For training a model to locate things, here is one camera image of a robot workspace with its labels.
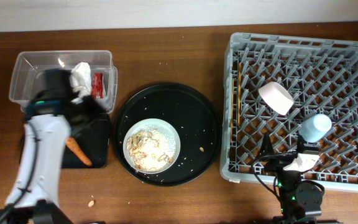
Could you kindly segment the white plate with food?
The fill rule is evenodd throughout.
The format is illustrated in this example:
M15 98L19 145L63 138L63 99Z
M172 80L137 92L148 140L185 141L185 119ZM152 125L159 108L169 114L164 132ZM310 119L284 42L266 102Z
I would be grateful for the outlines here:
M178 132L162 119L139 121L122 140L125 161L144 174L158 174L169 169L178 159L180 150Z

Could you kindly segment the light blue cup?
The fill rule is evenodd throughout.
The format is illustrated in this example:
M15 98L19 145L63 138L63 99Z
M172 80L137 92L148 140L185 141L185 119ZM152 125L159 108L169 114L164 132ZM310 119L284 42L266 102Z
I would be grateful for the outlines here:
M318 142L332 128L331 119L325 114L316 114L301 123L299 135L307 142Z

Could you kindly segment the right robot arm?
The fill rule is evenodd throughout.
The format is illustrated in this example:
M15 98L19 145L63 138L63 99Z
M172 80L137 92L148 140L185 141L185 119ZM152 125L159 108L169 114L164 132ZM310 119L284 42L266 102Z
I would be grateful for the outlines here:
M319 149L307 146L300 136L296 149L274 153L269 134L265 133L257 160L264 162L264 170L273 173L270 190L280 202L281 215L273 217L274 223L316 223L322 214L324 187L301 175L311 170L319 159Z

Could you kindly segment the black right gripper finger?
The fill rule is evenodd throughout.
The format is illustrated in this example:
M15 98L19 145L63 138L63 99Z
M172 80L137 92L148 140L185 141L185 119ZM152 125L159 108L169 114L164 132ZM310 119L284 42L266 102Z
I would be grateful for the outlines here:
M270 136L268 133L264 134L262 144L260 147L260 155L261 156L271 156L274 155L273 146L270 140Z
M306 151L306 150L308 150L308 146L306 145L306 141L303 139L303 137L301 135L298 136L296 150L297 151Z

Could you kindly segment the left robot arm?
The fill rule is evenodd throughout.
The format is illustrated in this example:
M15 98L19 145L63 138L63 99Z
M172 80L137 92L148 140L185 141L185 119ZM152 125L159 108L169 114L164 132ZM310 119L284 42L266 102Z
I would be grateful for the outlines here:
M92 99L74 100L71 72L42 71L45 88L25 108L25 140L19 171L0 223L70 223L58 206L58 186L69 137L90 127L103 113Z

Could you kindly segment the orange carrot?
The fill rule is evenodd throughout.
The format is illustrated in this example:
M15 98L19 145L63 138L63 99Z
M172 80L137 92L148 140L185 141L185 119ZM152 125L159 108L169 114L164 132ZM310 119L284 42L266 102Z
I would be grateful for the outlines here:
M81 147L78 145L77 141L73 138L70 137L67 139L66 141L66 146L67 148L69 148L69 150L74 153L74 155L77 156L77 158L79 158L79 160L86 166L88 167L92 167L93 163L91 162L91 160L85 155L85 153L81 150Z

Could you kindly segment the red snack wrapper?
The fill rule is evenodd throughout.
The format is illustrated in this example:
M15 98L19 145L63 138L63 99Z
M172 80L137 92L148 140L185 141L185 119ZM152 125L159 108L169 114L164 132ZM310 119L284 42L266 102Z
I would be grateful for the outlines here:
M103 74L95 73L93 75L93 81L91 85L91 95L94 99L104 97L104 84L103 84Z

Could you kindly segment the pink bowl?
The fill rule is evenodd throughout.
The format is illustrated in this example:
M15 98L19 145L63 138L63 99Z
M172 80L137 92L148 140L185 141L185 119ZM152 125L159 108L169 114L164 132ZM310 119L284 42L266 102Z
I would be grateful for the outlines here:
M291 94L277 82L267 83L258 92L266 104L280 115L286 115L294 104Z

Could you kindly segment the white napkin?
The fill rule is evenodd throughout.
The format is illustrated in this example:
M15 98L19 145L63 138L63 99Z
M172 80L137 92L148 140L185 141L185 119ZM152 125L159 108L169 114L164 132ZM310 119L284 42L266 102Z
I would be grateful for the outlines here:
M71 70L70 85L78 94L73 103L81 103L83 97L91 94L91 69L88 63L80 62Z

